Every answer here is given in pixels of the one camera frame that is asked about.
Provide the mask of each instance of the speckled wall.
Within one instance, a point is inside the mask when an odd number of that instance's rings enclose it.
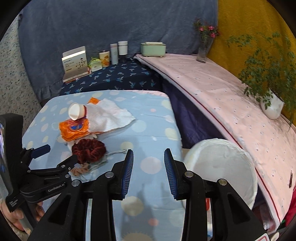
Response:
[[[18,17],[0,42],[0,114],[24,117],[23,133],[41,106],[28,80],[18,41]]]

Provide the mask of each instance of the orange wrapper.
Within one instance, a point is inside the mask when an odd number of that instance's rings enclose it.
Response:
[[[97,104],[100,100],[96,98],[91,98],[88,103]],[[86,117],[80,118],[78,120],[66,120],[60,122],[59,129],[61,131],[62,138],[69,142],[76,140],[78,138],[85,137],[90,134],[89,129],[89,120]]]

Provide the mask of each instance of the metal screw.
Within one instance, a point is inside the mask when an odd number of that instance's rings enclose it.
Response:
[[[114,173],[113,172],[107,172],[106,174],[105,174],[105,177],[107,177],[107,178],[111,178],[111,177],[113,177],[114,176]]]
[[[219,180],[219,183],[222,185],[222,186],[225,186],[227,184],[227,181],[225,179],[220,179]]]
[[[80,184],[80,181],[79,180],[74,180],[74,181],[72,181],[72,186],[73,187],[77,187],[78,185]]]
[[[193,177],[193,172],[190,172],[190,171],[185,172],[185,177]]]

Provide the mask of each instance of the white thermos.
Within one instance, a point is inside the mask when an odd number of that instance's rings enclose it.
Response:
[[[118,42],[118,52],[119,52],[119,60],[121,63],[125,63],[126,55],[128,54],[128,41],[119,41]]]
[[[118,47],[117,44],[110,44],[111,63],[118,64]]]

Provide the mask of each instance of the velvet scrunchie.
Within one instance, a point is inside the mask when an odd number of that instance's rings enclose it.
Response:
[[[97,139],[81,139],[72,146],[72,154],[78,156],[79,164],[96,162],[105,153],[105,144]]]

